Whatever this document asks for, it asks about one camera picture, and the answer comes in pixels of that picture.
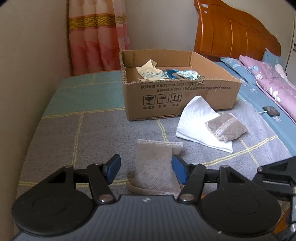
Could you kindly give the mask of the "blue white brocade pouch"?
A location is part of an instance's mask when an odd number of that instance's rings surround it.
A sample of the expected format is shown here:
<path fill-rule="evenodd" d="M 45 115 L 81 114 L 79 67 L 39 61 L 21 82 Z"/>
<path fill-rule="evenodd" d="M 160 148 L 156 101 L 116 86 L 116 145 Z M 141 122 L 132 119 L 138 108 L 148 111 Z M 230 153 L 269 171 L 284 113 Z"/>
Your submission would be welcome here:
<path fill-rule="evenodd" d="M 195 70 L 183 70 L 177 71 L 176 73 L 179 77 L 189 79 L 189 80 L 197 80 L 201 77 L 201 75 Z"/>

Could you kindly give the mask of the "cream cloth pouch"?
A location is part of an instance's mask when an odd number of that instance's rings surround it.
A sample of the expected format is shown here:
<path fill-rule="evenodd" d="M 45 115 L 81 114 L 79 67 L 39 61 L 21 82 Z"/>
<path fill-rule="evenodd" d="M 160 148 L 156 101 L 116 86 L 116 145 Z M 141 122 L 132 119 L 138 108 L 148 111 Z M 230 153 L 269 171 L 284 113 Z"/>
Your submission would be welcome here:
<path fill-rule="evenodd" d="M 149 60 L 143 66 L 137 66 L 136 70 L 143 80 L 157 81 L 164 80 L 163 70 L 156 68 L 156 61 Z"/>

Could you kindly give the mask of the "blue tassel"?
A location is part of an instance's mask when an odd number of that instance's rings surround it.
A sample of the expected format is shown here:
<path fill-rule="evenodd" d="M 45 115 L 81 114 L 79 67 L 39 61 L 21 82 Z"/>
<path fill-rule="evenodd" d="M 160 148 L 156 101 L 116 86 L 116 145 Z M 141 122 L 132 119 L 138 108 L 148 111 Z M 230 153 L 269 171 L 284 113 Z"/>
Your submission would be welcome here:
<path fill-rule="evenodd" d="M 178 79 L 178 72 L 176 69 L 165 69 L 161 71 L 160 76 L 164 79 Z"/>

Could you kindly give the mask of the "black smartphone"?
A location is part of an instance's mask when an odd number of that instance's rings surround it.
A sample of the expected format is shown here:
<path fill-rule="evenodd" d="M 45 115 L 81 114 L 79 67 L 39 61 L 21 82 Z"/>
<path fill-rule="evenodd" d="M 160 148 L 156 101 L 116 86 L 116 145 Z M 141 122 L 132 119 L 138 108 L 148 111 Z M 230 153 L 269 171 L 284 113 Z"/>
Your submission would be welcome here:
<path fill-rule="evenodd" d="M 264 106 L 262 109 L 270 117 L 280 116 L 280 112 L 273 106 Z"/>

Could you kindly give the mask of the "grey sachet bag far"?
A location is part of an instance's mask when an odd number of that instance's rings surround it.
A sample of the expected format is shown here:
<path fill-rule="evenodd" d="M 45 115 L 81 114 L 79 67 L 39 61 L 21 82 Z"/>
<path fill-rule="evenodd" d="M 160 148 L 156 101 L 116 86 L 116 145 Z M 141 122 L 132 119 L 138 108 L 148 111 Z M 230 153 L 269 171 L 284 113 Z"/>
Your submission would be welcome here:
<path fill-rule="evenodd" d="M 218 140 L 224 142 L 236 140 L 248 132 L 247 127 L 231 113 L 207 121 L 205 126 Z"/>

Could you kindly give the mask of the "grey sachet bag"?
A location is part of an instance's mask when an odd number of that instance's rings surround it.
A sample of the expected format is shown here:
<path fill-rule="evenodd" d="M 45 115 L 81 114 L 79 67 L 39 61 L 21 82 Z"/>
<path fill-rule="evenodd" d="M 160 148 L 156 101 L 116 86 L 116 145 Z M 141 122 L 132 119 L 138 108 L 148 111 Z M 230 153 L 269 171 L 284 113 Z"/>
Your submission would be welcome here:
<path fill-rule="evenodd" d="M 135 177 L 127 189 L 140 195 L 173 195 L 178 197 L 180 184 L 171 160 L 180 154 L 182 142 L 162 142 L 139 139 L 135 158 Z"/>
<path fill-rule="evenodd" d="M 218 140 L 224 142 L 236 140 L 248 132 L 247 127 L 231 113 L 207 121 L 205 126 Z"/>

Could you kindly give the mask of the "grey sachet bag near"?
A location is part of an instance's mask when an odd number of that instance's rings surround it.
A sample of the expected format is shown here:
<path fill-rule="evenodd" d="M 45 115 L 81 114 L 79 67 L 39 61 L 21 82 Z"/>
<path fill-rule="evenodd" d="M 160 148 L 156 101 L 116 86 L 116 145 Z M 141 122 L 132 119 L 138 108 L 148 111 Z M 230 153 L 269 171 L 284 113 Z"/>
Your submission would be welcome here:
<path fill-rule="evenodd" d="M 171 160 L 180 154 L 182 142 L 162 142 L 139 139 L 135 158 L 135 177 L 127 189 L 140 195 L 173 195 L 178 197 L 180 184 Z"/>

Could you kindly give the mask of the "pink floral quilt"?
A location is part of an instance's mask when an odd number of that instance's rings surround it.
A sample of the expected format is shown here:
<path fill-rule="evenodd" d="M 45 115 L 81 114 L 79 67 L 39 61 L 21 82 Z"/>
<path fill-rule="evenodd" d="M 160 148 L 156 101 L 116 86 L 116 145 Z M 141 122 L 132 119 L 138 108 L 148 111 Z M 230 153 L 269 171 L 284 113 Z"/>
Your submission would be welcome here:
<path fill-rule="evenodd" d="M 248 56 L 239 56 L 239 61 L 251 71 L 257 85 L 263 89 L 295 123 L 295 89 L 287 84 L 268 63 Z"/>

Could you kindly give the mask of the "grey teal checked blanket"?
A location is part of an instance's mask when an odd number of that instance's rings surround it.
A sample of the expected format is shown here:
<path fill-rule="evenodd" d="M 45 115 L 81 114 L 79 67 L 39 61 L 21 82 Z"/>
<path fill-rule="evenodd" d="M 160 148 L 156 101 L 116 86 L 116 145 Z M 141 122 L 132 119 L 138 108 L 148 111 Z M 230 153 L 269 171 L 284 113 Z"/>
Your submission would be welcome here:
<path fill-rule="evenodd" d="M 233 142 L 233 152 L 183 141 L 182 158 L 211 169 L 226 164 L 252 178 L 258 166 L 294 155 L 290 145 L 248 102 L 237 99 L 231 113 L 248 128 Z M 179 118 L 128 121 L 119 71 L 66 78 L 53 95 L 31 141 L 18 183 L 23 194 L 59 168 L 84 169 L 121 156 L 111 185 L 115 195 L 128 194 L 135 172 L 137 141 L 177 142 Z"/>

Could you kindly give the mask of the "blue floral bedsheet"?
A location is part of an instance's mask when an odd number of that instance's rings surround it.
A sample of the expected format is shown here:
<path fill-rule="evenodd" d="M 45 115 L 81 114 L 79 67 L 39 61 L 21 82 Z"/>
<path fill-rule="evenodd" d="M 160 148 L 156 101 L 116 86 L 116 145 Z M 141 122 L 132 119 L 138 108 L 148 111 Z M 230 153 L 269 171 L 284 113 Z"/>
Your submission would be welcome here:
<path fill-rule="evenodd" d="M 295 124 L 288 115 L 272 99 L 270 99 L 269 96 L 263 93 L 256 84 L 250 84 L 224 62 L 216 61 L 215 64 L 224 68 L 232 76 L 238 78 L 242 82 L 239 90 L 240 99 L 244 99 L 252 104 L 257 111 L 263 111 L 264 106 L 273 106 L 279 111 L 279 116 L 271 117 L 267 113 L 263 113 L 261 116 L 285 144 L 290 154 L 295 156 Z"/>

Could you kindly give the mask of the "blue pillow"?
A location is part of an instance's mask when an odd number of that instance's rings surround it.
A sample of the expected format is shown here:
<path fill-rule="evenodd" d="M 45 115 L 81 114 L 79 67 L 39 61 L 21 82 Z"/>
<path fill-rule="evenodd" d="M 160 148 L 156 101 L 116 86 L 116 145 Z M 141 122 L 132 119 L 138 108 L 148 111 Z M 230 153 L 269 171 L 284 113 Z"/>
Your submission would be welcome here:
<path fill-rule="evenodd" d="M 284 68 L 285 66 L 283 62 L 283 58 L 281 58 L 281 56 L 276 56 L 275 54 L 270 52 L 269 49 L 267 48 L 265 49 L 265 52 L 263 54 L 262 62 L 268 63 L 273 68 L 275 68 L 277 64 L 281 65 L 282 68 Z"/>

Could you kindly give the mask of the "cardboard box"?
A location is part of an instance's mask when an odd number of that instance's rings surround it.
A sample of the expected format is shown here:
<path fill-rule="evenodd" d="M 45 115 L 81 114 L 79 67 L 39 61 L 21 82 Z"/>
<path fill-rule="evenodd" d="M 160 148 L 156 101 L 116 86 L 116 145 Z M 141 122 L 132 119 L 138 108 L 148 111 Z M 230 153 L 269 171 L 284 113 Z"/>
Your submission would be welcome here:
<path fill-rule="evenodd" d="M 214 110 L 231 109 L 241 82 L 196 52 L 177 50 L 125 50 L 120 52 L 125 113 L 129 121 L 178 116 L 195 96 Z M 149 60 L 159 70 L 195 70 L 200 80 L 145 80 L 136 68 Z"/>

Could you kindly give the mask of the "wooden headboard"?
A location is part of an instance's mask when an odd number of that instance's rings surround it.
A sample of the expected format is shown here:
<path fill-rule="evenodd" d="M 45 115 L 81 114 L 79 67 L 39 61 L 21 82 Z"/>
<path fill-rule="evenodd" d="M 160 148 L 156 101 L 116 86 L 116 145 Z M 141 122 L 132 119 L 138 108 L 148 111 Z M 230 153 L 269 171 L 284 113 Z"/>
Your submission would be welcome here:
<path fill-rule="evenodd" d="M 240 55 L 262 60 L 269 50 L 281 56 L 276 36 L 254 16 L 223 1 L 194 1 L 199 18 L 194 51 L 210 58 Z"/>

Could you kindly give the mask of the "pink patterned curtain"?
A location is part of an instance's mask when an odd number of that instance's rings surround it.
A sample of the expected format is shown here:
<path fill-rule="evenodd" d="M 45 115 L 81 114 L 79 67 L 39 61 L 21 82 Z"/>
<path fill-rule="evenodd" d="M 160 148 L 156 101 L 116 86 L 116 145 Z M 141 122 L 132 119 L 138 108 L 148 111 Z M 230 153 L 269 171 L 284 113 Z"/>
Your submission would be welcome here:
<path fill-rule="evenodd" d="M 124 1 L 69 1 L 68 30 L 74 75 L 120 69 L 130 46 Z"/>

